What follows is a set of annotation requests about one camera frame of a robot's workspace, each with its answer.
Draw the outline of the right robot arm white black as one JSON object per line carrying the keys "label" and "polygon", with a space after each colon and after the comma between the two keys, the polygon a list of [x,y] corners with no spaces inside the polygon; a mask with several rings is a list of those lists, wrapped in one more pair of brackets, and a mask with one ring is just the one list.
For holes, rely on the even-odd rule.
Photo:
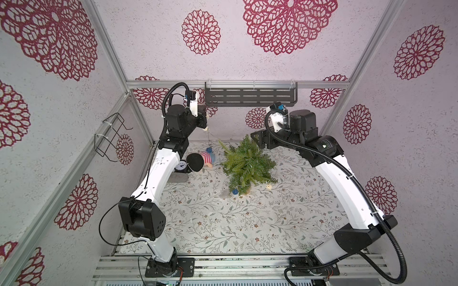
{"label": "right robot arm white black", "polygon": [[354,255],[397,226],[397,219],[375,205],[357,182],[336,139],[318,135],[313,112],[288,113],[284,105],[270,106],[266,111],[265,128],[252,133],[252,139],[261,149],[285,147],[299,152],[327,182],[349,220],[309,252],[312,264],[323,267]]}

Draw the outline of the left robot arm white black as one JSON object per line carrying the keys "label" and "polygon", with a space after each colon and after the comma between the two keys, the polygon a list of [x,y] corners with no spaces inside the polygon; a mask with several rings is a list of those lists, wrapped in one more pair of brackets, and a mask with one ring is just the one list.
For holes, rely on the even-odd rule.
{"label": "left robot arm white black", "polygon": [[118,204],[124,230],[138,241],[145,242],[152,253],[146,277],[181,274],[176,248],[163,233],[167,220],[159,202],[170,176],[189,146],[188,137],[196,128],[207,127],[204,106],[175,104],[168,107],[164,119],[165,129],[146,177],[130,197],[121,198]]}

